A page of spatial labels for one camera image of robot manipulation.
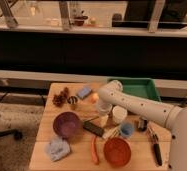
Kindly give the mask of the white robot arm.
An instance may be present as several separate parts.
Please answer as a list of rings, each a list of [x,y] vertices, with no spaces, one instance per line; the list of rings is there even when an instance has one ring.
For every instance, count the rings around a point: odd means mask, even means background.
[[[103,103],[121,106],[171,132],[169,171],[187,171],[187,107],[123,93],[122,83],[113,80],[98,89]]]

